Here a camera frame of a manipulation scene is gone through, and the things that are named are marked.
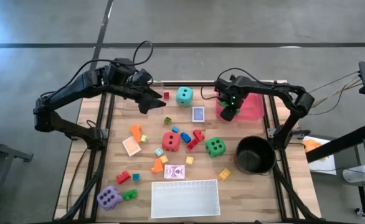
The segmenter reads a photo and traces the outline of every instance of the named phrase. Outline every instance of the teal dice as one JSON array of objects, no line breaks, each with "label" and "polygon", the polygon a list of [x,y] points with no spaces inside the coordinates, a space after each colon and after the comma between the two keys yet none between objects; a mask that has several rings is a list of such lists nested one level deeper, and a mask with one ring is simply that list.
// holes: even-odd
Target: teal dice
[{"label": "teal dice", "polygon": [[180,106],[190,106],[194,92],[191,88],[182,86],[177,91],[176,101]]},{"label": "teal dice", "polygon": [[206,141],[206,151],[211,158],[223,154],[225,150],[227,150],[227,148],[221,138],[214,137]]}]

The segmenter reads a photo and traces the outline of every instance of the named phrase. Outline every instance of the wooden table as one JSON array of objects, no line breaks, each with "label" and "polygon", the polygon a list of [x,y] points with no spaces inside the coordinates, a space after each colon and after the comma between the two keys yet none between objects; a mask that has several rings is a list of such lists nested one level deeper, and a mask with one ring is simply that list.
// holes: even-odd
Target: wooden table
[{"label": "wooden table", "polygon": [[[232,121],[229,123],[218,120],[215,113],[216,100],[203,100],[199,93],[200,88],[193,87],[192,89],[194,90],[192,105],[205,106],[206,108],[205,123],[192,123],[192,108],[183,108],[177,105],[175,101],[177,88],[175,87],[164,87],[165,91],[170,92],[170,100],[166,100],[167,106],[151,110],[148,114],[140,114],[137,105],[133,101],[116,98],[102,188],[114,185],[120,192],[137,189],[138,198],[123,202],[116,209],[109,212],[98,208],[98,222],[183,222],[188,220],[193,222],[252,222],[254,220],[275,222],[281,220],[273,174],[268,176],[243,174],[235,168],[233,162],[235,147],[243,137],[260,136],[266,138],[263,120]],[[212,87],[205,87],[203,92],[205,97],[215,95]],[[275,98],[275,101],[280,122],[284,123],[289,111],[279,98]],[[79,125],[87,126],[87,119],[96,120],[99,102],[99,96],[83,100],[78,117]],[[270,110],[268,110],[268,113],[269,118],[271,118]],[[180,131],[184,131],[191,136],[194,129],[201,129],[205,135],[205,141],[216,136],[225,141],[227,151],[222,156],[213,159],[206,152],[205,141],[200,142],[192,152],[186,150],[183,141],[180,141],[179,152],[166,152],[169,164],[185,164],[186,156],[194,158],[192,165],[186,164],[185,180],[218,179],[219,173],[224,168],[231,170],[231,175],[225,181],[219,181],[220,216],[151,219],[151,183],[154,181],[167,181],[163,179],[163,173],[151,173],[154,159],[157,158],[154,150],[161,147],[163,133],[171,131],[172,125],[167,126],[163,123],[167,116],[172,119],[172,125],[177,126]],[[142,133],[147,135],[149,140],[145,144],[140,144],[141,152],[128,157],[121,142],[131,136],[130,126],[134,124],[142,125]],[[83,141],[75,141],[72,144],[54,218],[59,218],[66,212],[67,191],[77,161],[85,148],[86,145]],[[303,146],[290,144],[286,152],[295,191],[305,205],[320,217],[320,209]],[[88,153],[86,153],[78,170],[72,187],[69,206],[74,203],[83,189],[88,157]],[[115,177],[123,170],[127,170],[131,174],[139,173],[141,180],[138,183],[129,180],[122,185],[118,185]],[[285,191],[284,199],[288,214],[290,214],[288,196]],[[93,190],[88,198],[87,217],[90,215],[92,200]]]}]

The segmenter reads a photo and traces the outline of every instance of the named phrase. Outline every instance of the orange block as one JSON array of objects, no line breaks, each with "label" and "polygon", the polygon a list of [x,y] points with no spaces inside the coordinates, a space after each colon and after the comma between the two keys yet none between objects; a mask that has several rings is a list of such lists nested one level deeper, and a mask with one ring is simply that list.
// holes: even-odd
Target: orange block
[{"label": "orange block", "polygon": [[139,124],[132,125],[132,127],[130,128],[130,131],[133,134],[134,139],[137,143],[141,142],[141,128],[142,128],[142,126]]},{"label": "orange block", "polygon": [[162,160],[160,158],[155,159],[155,165],[151,169],[152,173],[158,173],[163,171]]}]

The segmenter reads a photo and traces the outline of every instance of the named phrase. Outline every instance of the black pot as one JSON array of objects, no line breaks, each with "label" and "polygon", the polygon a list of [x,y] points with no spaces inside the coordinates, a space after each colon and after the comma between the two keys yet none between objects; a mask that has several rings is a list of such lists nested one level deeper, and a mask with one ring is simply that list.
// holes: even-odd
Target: black pot
[{"label": "black pot", "polygon": [[277,160],[267,140],[249,136],[238,143],[234,161],[238,169],[246,174],[267,174]]}]

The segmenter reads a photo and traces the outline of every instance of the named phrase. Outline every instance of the clear plastic container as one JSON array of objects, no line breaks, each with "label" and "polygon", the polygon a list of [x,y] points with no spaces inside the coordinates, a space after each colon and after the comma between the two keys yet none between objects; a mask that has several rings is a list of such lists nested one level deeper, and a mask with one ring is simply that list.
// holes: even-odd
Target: clear plastic container
[{"label": "clear plastic container", "polygon": [[217,180],[152,182],[151,218],[220,215]]},{"label": "clear plastic container", "polygon": [[[223,107],[216,100],[216,117],[217,119],[224,120],[220,117],[220,112]],[[240,108],[240,112],[234,117],[234,120],[241,121],[257,121],[262,119],[264,116],[263,97],[261,94],[249,93],[244,99],[244,103]]]}]

